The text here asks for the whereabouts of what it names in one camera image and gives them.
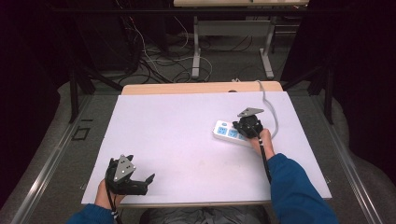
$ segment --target blue jacket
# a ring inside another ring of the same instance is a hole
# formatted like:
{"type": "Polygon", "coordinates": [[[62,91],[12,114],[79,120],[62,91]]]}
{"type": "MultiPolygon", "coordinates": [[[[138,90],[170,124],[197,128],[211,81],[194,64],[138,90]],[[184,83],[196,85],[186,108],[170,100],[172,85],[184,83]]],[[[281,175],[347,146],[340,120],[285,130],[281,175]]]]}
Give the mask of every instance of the blue jacket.
{"type": "MultiPolygon", "coordinates": [[[[271,200],[281,224],[338,223],[334,211],[312,186],[303,167],[283,154],[268,160],[272,183],[271,200]]],[[[108,223],[114,221],[111,211],[87,204],[69,220],[72,223],[108,223]]]]}

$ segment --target person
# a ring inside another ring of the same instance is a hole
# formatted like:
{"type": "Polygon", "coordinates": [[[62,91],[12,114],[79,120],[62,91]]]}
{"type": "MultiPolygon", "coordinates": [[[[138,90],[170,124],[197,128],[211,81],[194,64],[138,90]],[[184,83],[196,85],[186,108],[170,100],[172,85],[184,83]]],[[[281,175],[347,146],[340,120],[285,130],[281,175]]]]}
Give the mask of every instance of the person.
{"type": "MultiPolygon", "coordinates": [[[[309,181],[303,167],[281,153],[275,154],[271,134],[267,129],[260,132],[272,182],[271,201],[276,217],[282,224],[338,223],[330,206],[320,197],[309,181]]],[[[255,151],[261,155],[258,138],[249,139],[255,151]]],[[[118,206],[124,196],[111,195],[118,206]]],[[[230,206],[214,208],[165,208],[150,209],[145,220],[149,223],[190,223],[197,217],[211,219],[208,223],[266,223],[259,206],[230,206]]],[[[106,195],[104,181],[99,185],[94,204],[87,204],[68,220],[73,223],[113,223],[111,207],[106,195]]]]}

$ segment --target white board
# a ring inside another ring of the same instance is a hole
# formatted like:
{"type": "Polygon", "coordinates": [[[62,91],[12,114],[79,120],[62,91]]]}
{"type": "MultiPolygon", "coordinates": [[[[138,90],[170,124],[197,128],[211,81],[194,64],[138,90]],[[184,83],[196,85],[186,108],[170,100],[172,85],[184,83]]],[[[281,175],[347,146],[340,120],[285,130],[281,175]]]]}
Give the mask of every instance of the white board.
{"type": "MultiPolygon", "coordinates": [[[[272,91],[266,98],[279,122],[276,153],[299,162],[319,194],[331,198],[289,96],[272,91]]],[[[264,109],[257,117],[274,131],[274,117],[259,91],[119,96],[82,203],[94,203],[109,160],[121,154],[134,155],[131,179],[143,181],[155,174],[146,196],[127,196],[124,204],[269,201],[262,158],[252,148],[212,133],[217,120],[239,120],[237,114],[247,107],[264,109]]]]}

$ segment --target power strip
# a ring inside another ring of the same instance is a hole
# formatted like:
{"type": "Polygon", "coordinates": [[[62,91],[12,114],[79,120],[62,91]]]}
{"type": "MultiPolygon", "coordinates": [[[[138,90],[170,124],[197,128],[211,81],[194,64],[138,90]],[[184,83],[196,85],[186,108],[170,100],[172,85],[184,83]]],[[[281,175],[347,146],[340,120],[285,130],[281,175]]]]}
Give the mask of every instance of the power strip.
{"type": "Polygon", "coordinates": [[[249,141],[240,134],[234,127],[231,122],[218,120],[216,122],[216,126],[213,129],[213,135],[221,140],[229,141],[232,143],[236,143],[245,147],[251,147],[249,141]]]}

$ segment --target hand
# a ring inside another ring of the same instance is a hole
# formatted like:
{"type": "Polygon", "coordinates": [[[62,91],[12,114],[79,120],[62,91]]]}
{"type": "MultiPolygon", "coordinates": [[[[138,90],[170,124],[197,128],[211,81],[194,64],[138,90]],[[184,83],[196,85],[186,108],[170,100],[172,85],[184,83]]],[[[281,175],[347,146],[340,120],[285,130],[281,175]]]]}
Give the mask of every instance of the hand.
{"type": "MultiPolygon", "coordinates": [[[[271,141],[270,131],[268,131],[268,129],[263,129],[260,132],[260,138],[262,139],[262,143],[264,145],[265,158],[267,160],[269,160],[269,159],[271,159],[271,157],[275,156],[274,147],[273,147],[272,141],[271,141]]],[[[257,138],[257,137],[250,138],[250,139],[248,139],[248,141],[253,146],[254,150],[259,155],[261,155],[262,151],[260,150],[259,138],[257,138]]]]}
{"type": "MultiPolygon", "coordinates": [[[[116,207],[118,207],[122,199],[125,198],[125,195],[113,194],[111,191],[110,191],[110,195],[112,202],[114,202],[114,198],[116,199],[115,201],[116,207]]],[[[106,183],[104,179],[99,184],[98,191],[96,193],[95,204],[104,207],[105,209],[111,210],[111,205],[110,202],[108,201],[107,192],[106,192],[106,183]]]]}

